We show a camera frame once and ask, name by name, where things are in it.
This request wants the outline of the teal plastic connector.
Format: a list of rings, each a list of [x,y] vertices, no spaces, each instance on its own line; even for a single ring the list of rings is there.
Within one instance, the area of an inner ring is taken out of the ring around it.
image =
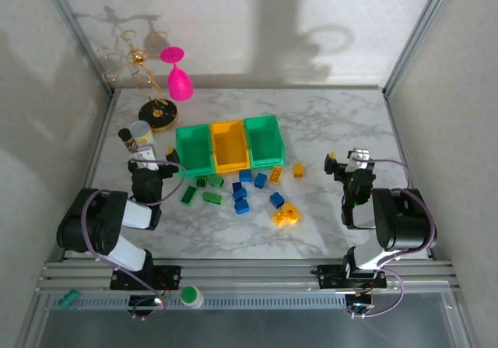
[[[58,307],[60,309],[67,309],[71,305],[75,303],[80,297],[80,293],[75,290],[71,289],[68,293],[66,293],[58,302]]]

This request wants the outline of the small dark spice bottle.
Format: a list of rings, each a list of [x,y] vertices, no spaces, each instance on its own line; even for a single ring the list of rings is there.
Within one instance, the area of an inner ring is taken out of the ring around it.
[[[135,153],[139,145],[135,141],[133,135],[128,128],[122,128],[118,131],[120,140],[124,143],[129,153]]]

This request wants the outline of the pink plastic wine glass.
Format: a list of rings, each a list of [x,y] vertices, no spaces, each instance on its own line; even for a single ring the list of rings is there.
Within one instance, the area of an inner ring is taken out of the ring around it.
[[[194,93],[190,77],[178,66],[183,57],[184,50],[180,47],[168,47],[160,53],[160,59],[172,65],[167,79],[167,87],[170,97],[177,101],[189,100]]]

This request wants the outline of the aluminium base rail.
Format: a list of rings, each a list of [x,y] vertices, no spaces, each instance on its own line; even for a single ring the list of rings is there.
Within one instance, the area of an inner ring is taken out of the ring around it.
[[[301,294],[319,291],[319,265],[338,265],[338,259],[168,259],[157,265],[181,267],[180,285],[196,286],[207,294]],[[449,261],[402,259],[388,265],[403,280],[407,293],[460,289]],[[112,268],[89,258],[48,262],[35,292],[61,294],[75,289],[83,294],[109,294]]]

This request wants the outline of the green plastic bin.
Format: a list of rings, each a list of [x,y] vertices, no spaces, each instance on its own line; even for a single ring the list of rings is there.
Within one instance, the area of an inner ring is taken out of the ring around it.
[[[208,124],[180,127],[176,130],[176,146],[186,178],[215,173],[212,140]]]
[[[245,118],[244,128],[253,169],[285,163],[285,144],[275,115]]]

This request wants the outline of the white jar with yellow label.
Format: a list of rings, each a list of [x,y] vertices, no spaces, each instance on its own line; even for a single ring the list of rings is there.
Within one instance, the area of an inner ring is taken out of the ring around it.
[[[147,121],[135,121],[129,126],[129,130],[139,146],[153,144],[153,131]]]

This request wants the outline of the yellow plastic bin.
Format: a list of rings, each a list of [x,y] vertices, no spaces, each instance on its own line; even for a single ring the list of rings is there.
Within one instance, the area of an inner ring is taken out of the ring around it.
[[[210,134],[217,174],[232,173],[251,167],[247,137],[242,120],[212,123]]]

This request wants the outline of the white bottle with green cap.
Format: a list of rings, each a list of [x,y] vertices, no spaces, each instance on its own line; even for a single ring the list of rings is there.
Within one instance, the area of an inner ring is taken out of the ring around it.
[[[182,289],[181,302],[188,308],[198,309],[204,304],[204,295],[196,286],[186,286]]]

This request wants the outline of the aluminium frame post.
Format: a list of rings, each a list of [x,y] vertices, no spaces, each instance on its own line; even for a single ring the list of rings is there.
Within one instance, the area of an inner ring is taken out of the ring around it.
[[[382,86],[382,93],[385,100],[388,100],[389,96],[392,95],[395,90],[398,81],[402,78],[409,62],[415,56],[417,49],[429,31],[431,24],[435,20],[443,3],[444,0],[427,0],[426,4],[423,6],[423,10],[418,17],[415,26],[412,28],[408,40],[402,48],[385,84]]]
[[[69,33],[72,35],[73,39],[75,40],[79,51],[82,53],[85,62],[89,66],[95,78],[97,79],[97,82],[106,91],[106,93],[110,97],[112,97],[114,94],[114,89],[111,87],[109,83],[106,83],[101,77],[103,73],[102,66],[98,62],[96,55],[93,52],[93,49],[91,48],[90,43],[82,30],[82,27],[79,25],[79,22],[74,16],[68,0],[51,0],[51,2],[54,5],[59,16],[61,17],[63,23],[68,28]]]

